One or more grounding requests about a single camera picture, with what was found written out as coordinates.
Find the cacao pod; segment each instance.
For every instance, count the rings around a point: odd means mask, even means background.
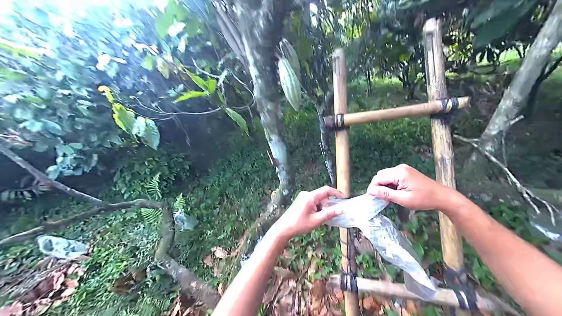
[[[291,64],[285,57],[279,59],[277,67],[279,69],[279,81],[281,82],[283,93],[285,93],[285,98],[287,98],[287,101],[289,101],[293,109],[298,111],[302,97],[301,83],[298,81],[297,75],[294,73]]]
[[[297,79],[300,80],[301,65],[298,63],[297,52],[294,50],[294,48],[291,46],[289,41],[286,39],[282,39],[281,42],[279,42],[279,48],[281,49],[281,53],[283,54],[283,57],[285,57],[289,61],[291,68],[293,69],[294,73],[297,75]]]

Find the hand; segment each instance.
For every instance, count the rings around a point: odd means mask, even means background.
[[[456,190],[442,186],[406,164],[377,172],[367,193],[411,210],[448,209],[452,198],[462,197]]]
[[[342,192],[329,186],[311,192],[299,192],[293,204],[275,222],[272,229],[287,240],[294,236],[310,233],[323,222],[343,213],[343,210],[319,210],[320,205],[324,205],[330,196],[345,197]]]

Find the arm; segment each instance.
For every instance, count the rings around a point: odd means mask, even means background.
[[[287,241],[294,236],[309,233],[328,219],[342,214],[341,210],[318,210],[318,205],[322,205],[330,196],[344,197],[340,191],[328,186],[298,194],[293,204],[256,246],[222,296],[213,316],[257,313],[273,267]]]
[[[562,315],[562,267],[458,191],[402,164],[379,171],[368,192],[409,209],[442,211],[525,311]]]

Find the clear plastic sheet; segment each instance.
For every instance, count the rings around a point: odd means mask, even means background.
[[[199,220],[197,220],[197,218],[193,215],[186,216],[183,211],[177,211],[174,212],[174,222],[180,231],[190,231],[197,226]]]
[[[379,214],[387,205],[388,201],[367,194],[349,199],[331,199],[324,209],[342,208],[343,214],[326,224],[359,228],[383,258],[406,272],[406,288],[429,300],[437,292],[437,287],[419,264],[409,241],[402,237],[390,219]]]
[[[88,246],[81,242],[49,235],[37,237],[37,243],[42,253],[60,259],[75,259],[88,250]]]

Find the bamboo pole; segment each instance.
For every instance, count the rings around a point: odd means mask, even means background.
[[[346,57],[343,49],[339,48],[332,54],[334,72],[334,113],[347,113],[347,78]],[[336,183],[338,190],[346,196],[351,196],[350,177],[350,144],[349,129],[336,131]],[[339,239],[342,249],[342,271],[356,273],[355,247],[353,245],[352,230],[339,229]],[[359,297],[357,292],[345,291],[345,312],[347,316],[359,316]]]
[[[343,126],[360,125],[373,123],[378,121],[390,121],[403,118],[419,118],[437,113],[449,113],[453,109],[463,109],[469,106],[469,97],[457,98],[456,105],[454,99],[436,100],[426,103],[393,107],[391,109],[382,109],[374,111],[365,111],[358,113],[330,115],[324,117],[324,122],[328,128],[337,128]]]
[[[445,55],[441,38],[442,23],[440,19],[431,18],[423,26],[425,78],[430,101],[447,97]],[[444,186],[456,188],[450,117],[447,114],[432,116],[431,136],[436,180]],[[442,212],[439,212],[439,229],[443,261],[455,271],[462,270],[464,267],[463,241],[451,220]]]
[[[339,286],[341,276],[335,274],[330,276],[330,283]],[[365,278],[357,278],[357,288],[361,292],[369,292],[371,294],[385,297],[399,297],[405,300],[421,300],[421,298],[413,292],[406,289],[406,285],[402,283],[392,283],[380,280],[372,280]],[[435,296],[429,301],[432,304],[459,307],[459,300],[455,295],[455,291],[449,288],[439,288]],[[476,294],[476,305],[481,311],[491,312],[507,312],[513,315],[520,315],[508,303],[500,300],[492,294],[480,295]]]

